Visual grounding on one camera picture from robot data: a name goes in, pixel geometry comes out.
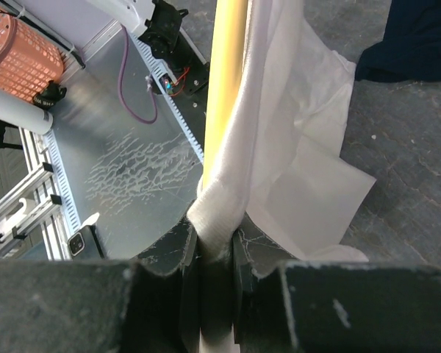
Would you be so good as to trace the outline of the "white t shirt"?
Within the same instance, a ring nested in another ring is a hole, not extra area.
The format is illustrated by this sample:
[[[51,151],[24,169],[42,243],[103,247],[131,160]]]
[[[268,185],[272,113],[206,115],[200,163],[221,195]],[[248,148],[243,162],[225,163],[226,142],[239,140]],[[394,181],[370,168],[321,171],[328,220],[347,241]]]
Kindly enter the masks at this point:
[[[315,34],[302,1],[247,2],[237,99],[187,212],[201,255],[202,352],[239,351],[232,238],[245,217],[301,260],[367,259],[341,243],[375,183],[340,158],[355,65]]]

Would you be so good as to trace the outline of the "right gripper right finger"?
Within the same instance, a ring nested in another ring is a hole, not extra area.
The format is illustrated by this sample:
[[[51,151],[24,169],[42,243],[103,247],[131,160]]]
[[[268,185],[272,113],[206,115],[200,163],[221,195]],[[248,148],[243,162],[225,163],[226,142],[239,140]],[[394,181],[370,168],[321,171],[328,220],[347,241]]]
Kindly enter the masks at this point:
[[[232,238],[242,352],[441,352],[441,270],[301,261],[245,217]]]

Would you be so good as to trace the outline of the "yellow hanger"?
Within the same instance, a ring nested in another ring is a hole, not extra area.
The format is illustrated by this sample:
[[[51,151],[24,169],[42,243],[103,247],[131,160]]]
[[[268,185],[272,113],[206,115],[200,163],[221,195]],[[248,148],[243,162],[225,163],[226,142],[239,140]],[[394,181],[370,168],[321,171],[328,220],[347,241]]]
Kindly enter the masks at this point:
[[[246,0],[217,2],[209,69],[204,141],[204,187],[208,186],[211,180],[215,158],[220,150],[240,88],[247,14]]]

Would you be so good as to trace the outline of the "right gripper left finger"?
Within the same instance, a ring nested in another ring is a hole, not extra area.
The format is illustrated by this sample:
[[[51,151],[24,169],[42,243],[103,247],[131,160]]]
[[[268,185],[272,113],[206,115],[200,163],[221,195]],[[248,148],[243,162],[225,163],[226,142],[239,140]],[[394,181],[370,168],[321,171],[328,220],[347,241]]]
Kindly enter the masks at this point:
[[[197,352],[186,218],[131,260],[0,260],[0,352]]]

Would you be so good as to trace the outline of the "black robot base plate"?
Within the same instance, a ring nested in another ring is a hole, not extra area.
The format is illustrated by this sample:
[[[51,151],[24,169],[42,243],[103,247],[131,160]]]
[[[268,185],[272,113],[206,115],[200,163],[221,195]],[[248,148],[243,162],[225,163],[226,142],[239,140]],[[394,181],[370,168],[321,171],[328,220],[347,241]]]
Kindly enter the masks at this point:
[[[180,29],[179,38],[182,40],[184,54],[187,54],[190,62],[176,73],[165,62],[171,73],[162,78],[162,84],[171,96],[178,96],[187,85],[186,95],[201,101],[206,116],[209,62],[204,59],[183,28]]]

